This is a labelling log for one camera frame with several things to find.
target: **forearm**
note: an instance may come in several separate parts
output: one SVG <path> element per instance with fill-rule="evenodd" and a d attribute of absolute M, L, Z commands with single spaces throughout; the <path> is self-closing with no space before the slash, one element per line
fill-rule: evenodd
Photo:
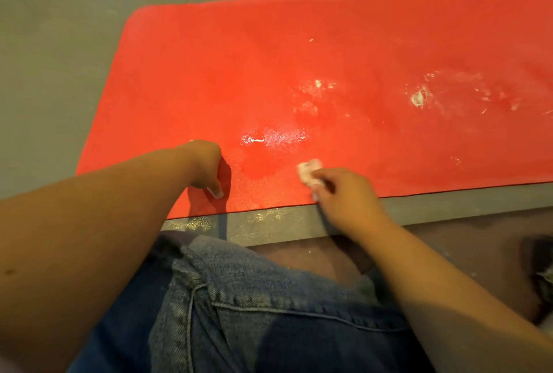
<path fill-rule="evenodd" d="M 194 170 L 185 148 L 159 150 L 0 202 L 0 351 L 20 363 L 36 357 L 35 371 L 65 365 Z"/>
<path fill-rule="evenodd" d="M 549 338 L 417 237 L 392 223 L 362 237 L 437 371 L 551 366 Z"/>

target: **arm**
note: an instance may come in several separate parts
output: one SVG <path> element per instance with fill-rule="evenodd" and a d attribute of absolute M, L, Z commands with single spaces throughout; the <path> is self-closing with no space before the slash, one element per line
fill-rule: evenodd
<path fill-rule="evenodd" d="M 393 223 L 369 182 L 346 169 L 314 176 L 328 219 L 375 261 L 438 372 L 553 371 L 553 342 Z"/>
<path fill-rule="evenodd" d="M 65 369 L 183 190 L 222 195 L 220 157 L 197 140 L 0 201 L 0 354 Z"/>

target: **red mat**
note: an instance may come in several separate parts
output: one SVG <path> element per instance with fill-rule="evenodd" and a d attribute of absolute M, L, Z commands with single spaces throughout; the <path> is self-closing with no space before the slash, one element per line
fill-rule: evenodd
<path fill-rule="evenodd" d="M 227 200 L 312 202 L 320 158 L 379 196 L 553 180 L 551 0 L 232 0 L 128 20 L 77 172 L 203 138 Z"/>

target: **denim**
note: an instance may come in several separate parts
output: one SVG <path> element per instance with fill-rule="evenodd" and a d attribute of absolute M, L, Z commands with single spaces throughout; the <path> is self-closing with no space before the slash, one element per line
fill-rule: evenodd
<path fill-rule="evenodd" d="M 215 238 L 166 232 L 69 371 L 415 369 L 433 371 L 404 316 L 374 293 Z"/>

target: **jeans seam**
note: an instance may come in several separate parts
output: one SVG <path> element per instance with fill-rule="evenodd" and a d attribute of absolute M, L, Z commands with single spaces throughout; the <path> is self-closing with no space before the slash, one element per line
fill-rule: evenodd
<path fill-rule="evenodd" d="M 206 286 L 207 284 L 200 284 L 199 286 L 194 287 L 192 289 L 192 293 L 190 294 L 190 304 L 188 305 L 188 314 L 186 316 L 186 352 L 188 354 L 188 369 L 190 373 L 194 373 L 194 364 L 192 363 L 192 308 L 194 307 L 194 294 L 196 294 L 197 290 Z"/>
<path fill-rule="evenodd" d="M 405 332 L 405 331 L 409 331 L 411 329 L 411 327 L 398 328 L 398 329 L 381 329 L 381 328 L 363 327 L 361 325 L 357 325 L 356 323 L 353 323 L 353 322 L 347 321 L 345 319 L 342 319 L 338 316 L 325 315 L 325 314 L 320 314 L 320 313 L 311 313 L 311 312 L 300 312 L 300 311 L 297 311 L 297 310 L 273 309 L 273 308 L 241 308 L 241 307 L 233 306 L 231 304 L 226 304 L 226 303 L 212 303 L 212 304 L 213 304 L 213 306 L 216 306 L 216 307 L 219 307 L 219 308 L 235 310 L 237 312 L 266 312 L 266 313 L 280 313 L 280 314 L 285 314 L 285 315 L 307 316 L 307 317 L 311 317 L 311 318 L 323 318 L 323 319 L 328 319 L 329 321 L 342 322 L 342 323 L 344 323 L 346 325 L 349 325 L 351 327 L 354 327 L 354 328 L 357 328 L 357 329 L 362 329 L 362 330 L 365 330 L 365 331 L 370 331 L 370 332 L 390 332 L 390 333 L 393 333 L 393 332 Z"/>

